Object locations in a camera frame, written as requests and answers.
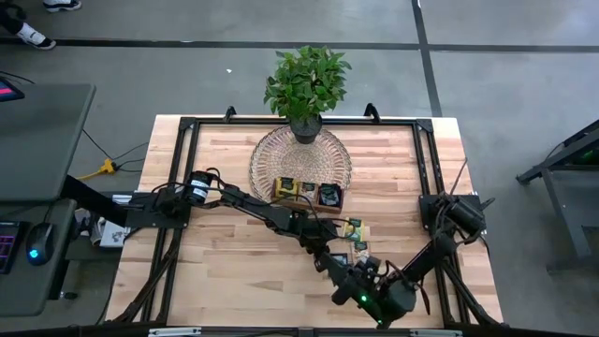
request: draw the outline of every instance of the sneaker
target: sneaker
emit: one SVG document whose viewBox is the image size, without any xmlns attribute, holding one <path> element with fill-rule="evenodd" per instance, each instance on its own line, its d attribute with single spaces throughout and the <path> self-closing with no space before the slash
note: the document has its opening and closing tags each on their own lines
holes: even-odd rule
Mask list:
<svg viewBox="0 0 599 337">
<path fill-rule="evenodd" d="M 81 2 L 78 0 L 44 0 L 44 7 L 50 13 L 56 13 L 61 10 L 77 10 L 81 8 Z"/>
<path fill-rule="evenodd" d="M 39 50 L 49 51 L 56 47 L 56 41 L 44 37 L 43 34 L 33 29 L 27 23 L 23 23 L 21 31 L 17 33 L 17 37 L 20 37 L 23 42 Z"/>
</svg>

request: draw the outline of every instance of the black plant pot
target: black plant pot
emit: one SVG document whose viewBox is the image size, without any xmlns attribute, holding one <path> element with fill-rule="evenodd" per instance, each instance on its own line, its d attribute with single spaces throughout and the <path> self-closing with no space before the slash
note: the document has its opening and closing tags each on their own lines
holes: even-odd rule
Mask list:
<svg viewBox="0 0 599 337">
<path fill-rule="evenodd" d="M 317 117 L 308 118 L 305 121 L 290 120 L 289 126 L 291 126 L 291 132 L 293 132 L 298 142 L 310 144 L 316 139 L 322 128 L 322 117 L 318 115 Z"/>
</svg>

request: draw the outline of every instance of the black keyboard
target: black keyboard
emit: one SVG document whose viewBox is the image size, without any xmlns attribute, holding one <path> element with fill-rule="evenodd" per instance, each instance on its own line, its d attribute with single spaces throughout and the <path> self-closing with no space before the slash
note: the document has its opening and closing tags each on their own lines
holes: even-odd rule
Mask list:
<svg viewBox="0 0 599 337">
<path fill-rule="evenodd" d="M 21 221 L 0 221 L 0 274 L 8 274 L 25 228 Z"/>
</svg>

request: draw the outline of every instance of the butcher block tabletop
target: butcher block tabletop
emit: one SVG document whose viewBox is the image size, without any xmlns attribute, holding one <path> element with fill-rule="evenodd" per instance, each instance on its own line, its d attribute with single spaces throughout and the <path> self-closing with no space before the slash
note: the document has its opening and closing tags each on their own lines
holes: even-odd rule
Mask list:
<svg viewBox="0 0 599 337">
<path fill-rule="evenodd" d="M 151 191 L 168 180 L 181 115 L 158 115 L 139 182 Z M 446 190 L 465 159 L 458 122 L 433 118 L 434 136 Z M 226 183 L 250 193 L 249 164 L 258 142 L 279 125 L 202 125 L 194 170 L 216 167 Z M 372 256 L 406 264 L 429 241 L 422 228 L 417 198 L 421 194 L 412 129 L 391 125 L 324 125 L 351 156 L 352 180 L 341 217 L 362 219 L 369 228 L 366 240 Z M 190 133 L 183 146 L 180 176 Z M 430 152 L 423 141 L 429 176 Z M 429 179 L 435 191 L 434 179 Z M 456 194 L 473 191 L 466 167 Z M 217 192 L 209 200 L 217 199 Z M 157 230 L 144 228 L 127 239 L 110 297 L 107 319 L 120 314 L 148 278 Z M 167 236 L 166 246 L 170 242 Z M 329 243 L 331 252 L 351 256 L 350 243 Z M 496 320 L 502 321 L 487 250 L 481 242 L 458 250 L 464 283 Z M 456 292 L 446 278 L 453 316 L 458 316 Z M 163 281 L 154 298 L 157 315 Z M 443 319 L 434 273 L 424 286 L 431 300 L 427 315 L 420 293 L 416 309 L 395 321 L 392 328 L 441 328 Z M 261 221 L 225 207 L 194 209 L 183 232 L 168 324 L 241 327 L 374 328 L 376 323 L 353 301 L 335 305 L 335 287 L 325 272 L 314 269 L 313 257 L 297 240 L 279 236 Z"/>
</svg>

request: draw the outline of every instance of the concrete floor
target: concrete floor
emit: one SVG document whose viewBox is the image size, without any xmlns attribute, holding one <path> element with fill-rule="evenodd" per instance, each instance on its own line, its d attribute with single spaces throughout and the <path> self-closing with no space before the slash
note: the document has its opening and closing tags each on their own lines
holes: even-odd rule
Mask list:
<svg viewBox="0 0 599 337">
<path fill-rule="evenodd" d="M 29 22 L 52 37 L 418 42 L 409 0 L 83 1 L 79 12 L 54 15 L 44 13 L 39 1 L 23 3 Z M 599 3 L 593 0 L 420 4 L 430 43 L 599 44 L 594 19 Z M 354 70 L 347 76 L 347 100 L 334 113 L 359 115 L 373 102 L 382 115 L 431 116 L 419 51 L 346 52 Z M 229 105 L 238 113 L 269 113 L 262 106 L 262 93 L 274 59 L 269 49 L 59 46 L 40 52 L 0 46 L 0 70 L 40 83 L 94 83 L 95 105 L 85 127 L 111 154 L 146 141 L 158 113 L 222 114 Z M 433 52 L 431 61 L 443 115 L 460 123 L 475 189 L 483 198 L 497 198 L 486 215 L 505 322 L 518 328 L 599 334 L 599 277 L 596 272 L 547 275 L 545 265 L 572 255 L 573 249 L 551 210 L 545 186 L 533 182 L 523 187 L 514 179 L 599 117 L 599 98 L 592 89 L 599 78 L 599 53 Z M 131 158 L 143 155 L 140 150 Z M 96 170 L 102 159 L 82 138 L 71 173 Z M 89 184 L 123 190 L 136 188 L 138 180 L 136 174 L 119 173 Z M 37 318 L 2 319 L 0 330 L 95 323 L 114 268 L 79 266 L 79 272 L 71 271 L 71 284 L 86 295 L 77 304 L 49 306 Z"/>
</svg>

